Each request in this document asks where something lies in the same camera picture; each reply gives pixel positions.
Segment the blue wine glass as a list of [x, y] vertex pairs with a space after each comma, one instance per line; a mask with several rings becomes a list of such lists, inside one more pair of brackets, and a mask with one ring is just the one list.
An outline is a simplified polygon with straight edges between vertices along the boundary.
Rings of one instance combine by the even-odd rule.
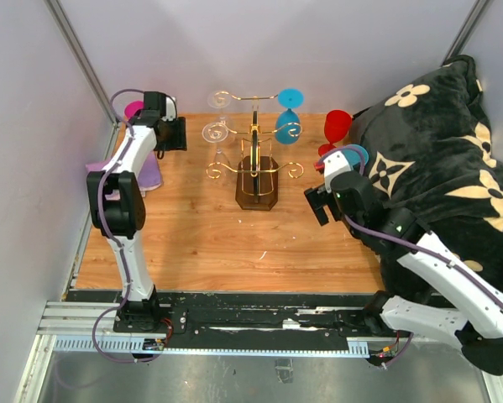
[[301, 135], [301, 121], [295, 110], [304, 103], [303, 94], [295, 88], [282, 90], [278, 103], [285, 109], [275, 123], [275, 139], [284, 145], [294, 144]]
[[364, 173], [365, 166], [369, 161], [367, 150], [358, 144], [349, 144], [342, 147], [341, 152], [353, 170], [360, 174]]

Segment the purple cloth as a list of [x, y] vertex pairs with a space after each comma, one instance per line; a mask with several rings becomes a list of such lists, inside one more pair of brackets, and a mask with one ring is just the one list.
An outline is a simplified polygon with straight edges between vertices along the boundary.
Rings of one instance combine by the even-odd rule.
[[[86, 164], [87, 173], [91, 171], [100, 171], [109, 162], [109, 160], [98, 161], [95, 163]], [[158, 160], [154, 152], [151, 152], [144, 162], [138, 176], [139, 191], [143, 198], [146, 197], [148, 191], [156, 190], [163, 185], [163, 178], [158, 165]], [[108, 200], [116, 201], [120, 198], [118, 191], [113, 191], [107, 196]]]

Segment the red wine glass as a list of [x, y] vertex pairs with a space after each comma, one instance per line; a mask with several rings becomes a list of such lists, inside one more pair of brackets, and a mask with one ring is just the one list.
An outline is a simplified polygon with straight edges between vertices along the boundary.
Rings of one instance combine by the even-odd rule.
[[323, 129], [326, 143], [318, 148], [318, 154], [323, 156], [335, 149], [336, 144], [341, 142], [348, 134], [352, 122], [352, 116], [343, 110], [336, 109], [327, 113]]

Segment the pink wine glass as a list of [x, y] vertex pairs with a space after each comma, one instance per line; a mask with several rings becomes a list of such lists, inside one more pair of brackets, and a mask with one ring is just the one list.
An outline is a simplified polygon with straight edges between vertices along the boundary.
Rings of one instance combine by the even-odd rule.
[[124, 117], [128, 122], [136, 120], [144, 109], [144, 102], [137, 100], [129, 103], [124, 109]]

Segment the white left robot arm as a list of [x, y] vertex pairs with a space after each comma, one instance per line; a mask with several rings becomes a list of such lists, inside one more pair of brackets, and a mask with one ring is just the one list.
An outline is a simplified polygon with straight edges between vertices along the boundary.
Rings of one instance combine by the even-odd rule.
[[163, 92], [134, 92], [143, 106], [129, 118], [113, 157], [86, 177], [92, 224], [107, 240], [122, 281], [122, 301], [116, 308], [116, 332], [155, 332], [166, 323], [155, 284], [149, 276], [141, 231], [146, 208], [139, 189], [139, 173], [154, 152], [159, 158], [172, 150], [187, 150], [186, 120], [176, 100]]

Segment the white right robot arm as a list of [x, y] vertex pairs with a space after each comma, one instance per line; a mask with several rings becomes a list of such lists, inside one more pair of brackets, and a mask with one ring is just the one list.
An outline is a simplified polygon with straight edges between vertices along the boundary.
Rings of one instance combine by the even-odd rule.
[[488, 374], [503, 375], [503, 293], [456, 258], [428, 225], [404, 207], [384, 207], [369, 179], [356, 171], [331, 175], [304, 195], [320, 225], [343, 222], [354, 238], [425, 280], [453, 305], [436, 308], [378, 291], [363, 309], [368, 333], [418, 334], [456, 348]]

